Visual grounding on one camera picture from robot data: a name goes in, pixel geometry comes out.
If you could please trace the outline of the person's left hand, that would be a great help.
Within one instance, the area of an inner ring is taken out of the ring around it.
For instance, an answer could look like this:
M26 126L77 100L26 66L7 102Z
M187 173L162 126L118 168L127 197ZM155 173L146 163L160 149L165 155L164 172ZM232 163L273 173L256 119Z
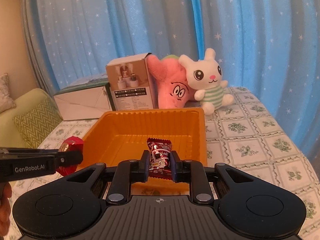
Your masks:
M3 188L3 195L1 197L1 208L0 208L0 220L1 220L1 227L0 227L0 234L1 237L5 236L10 227L10 214L11 214L11 207L9 203L9 199L12 197L12 189L9 183L6 183Z

